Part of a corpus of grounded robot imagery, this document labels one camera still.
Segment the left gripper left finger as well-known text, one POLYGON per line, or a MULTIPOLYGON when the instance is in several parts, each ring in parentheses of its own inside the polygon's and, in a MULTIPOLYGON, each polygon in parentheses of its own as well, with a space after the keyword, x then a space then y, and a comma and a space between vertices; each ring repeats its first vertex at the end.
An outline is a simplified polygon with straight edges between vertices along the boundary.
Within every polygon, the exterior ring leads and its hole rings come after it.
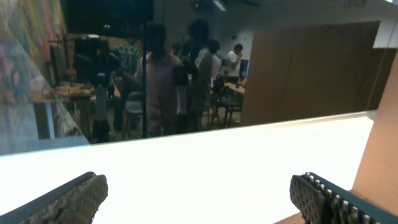
POLYGON ((1 215, 1 224, 92 224, 107 196, 106 176, 87 172, 1 215))

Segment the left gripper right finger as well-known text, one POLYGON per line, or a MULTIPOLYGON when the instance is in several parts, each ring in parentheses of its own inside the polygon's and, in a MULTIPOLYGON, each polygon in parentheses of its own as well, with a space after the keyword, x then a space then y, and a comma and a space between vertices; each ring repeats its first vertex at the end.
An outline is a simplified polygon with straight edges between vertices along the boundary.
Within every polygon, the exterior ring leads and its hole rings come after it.
POLYGON ((306 172, 290 180, 290 200, 311 224, 397 224, 397 215, 306 172))

